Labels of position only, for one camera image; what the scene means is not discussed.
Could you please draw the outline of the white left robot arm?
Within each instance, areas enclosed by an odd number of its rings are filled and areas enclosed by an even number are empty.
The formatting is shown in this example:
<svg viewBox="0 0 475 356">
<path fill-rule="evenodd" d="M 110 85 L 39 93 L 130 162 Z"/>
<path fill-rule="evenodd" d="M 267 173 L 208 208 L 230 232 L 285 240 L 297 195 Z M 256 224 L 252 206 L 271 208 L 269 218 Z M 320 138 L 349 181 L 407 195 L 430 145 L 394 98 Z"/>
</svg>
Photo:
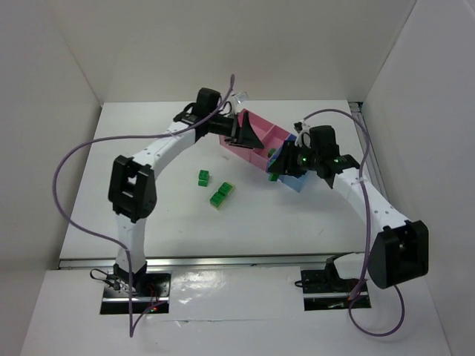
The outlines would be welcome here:
<svg viewBox="0 0 475 356">
<path fill-rule="evenodd" d="M 133 289 L 145 279 L 145 223 L 157 204 L 155 182 L 164 168 L 206 134 L 224 136 L 230 145 L 239 148 L 263 147 L 248 113 L 239 107 L 247 99 L 246 93 L 232 94 L 224 102 L 230 107 L 226 114 L 220 112 L 220 99 L 216 90 L 200 89 L 196 100 L 174 117 L 163 138 L 133 156 L 114 160 L 108 199 L 116 214 L 121 244 L 114 275 Z"/>
</svg>

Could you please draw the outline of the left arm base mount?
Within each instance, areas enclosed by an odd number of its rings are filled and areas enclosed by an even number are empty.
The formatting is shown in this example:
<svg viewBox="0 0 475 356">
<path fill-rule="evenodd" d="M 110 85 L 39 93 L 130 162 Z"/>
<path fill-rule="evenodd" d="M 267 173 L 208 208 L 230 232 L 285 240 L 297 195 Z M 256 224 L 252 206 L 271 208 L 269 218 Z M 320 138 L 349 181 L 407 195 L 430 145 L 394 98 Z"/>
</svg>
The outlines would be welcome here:
<svg viewBox="0 0 475 356">
<path fill-rule="evenodd" d="M 128 314 L 129 287 L 125 282 L 108 270 L 98 268 L 90 270 L 90 278 L 104 283 L 101 315 Z M 133 314 L 142 314 L 147 308 L 150 308 L 149 314 L 168 314 L 170 290 L 170 273 L 147 273 L 143 284 L 132 288 Z"/>
</svg>

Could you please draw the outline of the green stepped lego brick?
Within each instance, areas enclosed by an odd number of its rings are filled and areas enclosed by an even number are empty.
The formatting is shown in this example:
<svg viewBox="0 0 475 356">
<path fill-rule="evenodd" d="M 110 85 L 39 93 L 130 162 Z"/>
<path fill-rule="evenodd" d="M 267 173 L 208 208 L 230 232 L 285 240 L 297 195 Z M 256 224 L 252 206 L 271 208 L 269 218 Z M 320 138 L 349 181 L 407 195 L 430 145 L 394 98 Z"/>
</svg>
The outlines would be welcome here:
<svg viewBox="0 0 475 356">
<path fill-rule="evenodd" d="M 210 174 L 207 170 L 200 170 L 198 174 L 198 185 L 202 187 L 207 187 L 209 184 Z"/>
</svg>

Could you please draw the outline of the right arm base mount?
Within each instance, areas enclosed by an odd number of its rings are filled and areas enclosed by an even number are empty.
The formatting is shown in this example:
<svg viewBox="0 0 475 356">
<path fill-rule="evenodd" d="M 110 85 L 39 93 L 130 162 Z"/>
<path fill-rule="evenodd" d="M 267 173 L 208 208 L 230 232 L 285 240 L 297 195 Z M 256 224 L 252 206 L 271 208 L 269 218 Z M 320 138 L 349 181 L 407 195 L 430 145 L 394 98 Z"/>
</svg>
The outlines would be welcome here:
<svg viewBox="0 0 475 356">
<path fill-rule="evenodd" d="M 301 278 L 294 282 L 302 290 L 304 310 L 330 311 L 348 309 L 350 292 L 358 279 L 341 279 L 330 270 L 302 270 Z"/>
</svg>

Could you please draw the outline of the green and yellow lego stack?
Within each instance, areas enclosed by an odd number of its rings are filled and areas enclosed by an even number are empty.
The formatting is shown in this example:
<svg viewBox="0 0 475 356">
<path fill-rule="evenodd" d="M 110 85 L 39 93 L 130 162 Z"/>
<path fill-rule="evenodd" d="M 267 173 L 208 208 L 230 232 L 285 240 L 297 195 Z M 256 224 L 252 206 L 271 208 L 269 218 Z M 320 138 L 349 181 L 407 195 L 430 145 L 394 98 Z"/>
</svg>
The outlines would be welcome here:
<svg viewBox="0 0 475 356">
<path fill-rule="evenodd" d="M 211 207 L 220 209 L 224 202 L 229 198 L 234 188 L 235 186 L 230 182 L 222 183 L 209 200 Z"/>
</svg>

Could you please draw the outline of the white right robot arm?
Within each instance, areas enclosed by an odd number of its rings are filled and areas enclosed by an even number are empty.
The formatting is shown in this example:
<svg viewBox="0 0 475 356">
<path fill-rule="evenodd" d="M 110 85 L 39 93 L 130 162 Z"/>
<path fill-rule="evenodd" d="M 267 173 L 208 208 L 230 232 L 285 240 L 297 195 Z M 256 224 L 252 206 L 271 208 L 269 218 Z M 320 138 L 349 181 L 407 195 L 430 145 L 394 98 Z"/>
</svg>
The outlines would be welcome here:
<svg viewBox="0 0 475 356">
<path fill-rule="evenodd" d="M 298 123 L 298 136 L 287 140 L 273 157 L 268 172 L 301 177 L 314 171 L 338 192 L 367 225 L 363 258 L 365 274 L 380 289 L 423 277 L 429 268 L 429 231 L 398 212 L 364 175 L 363 164 L 342 155 L 335 130 Z"/>
</svg>

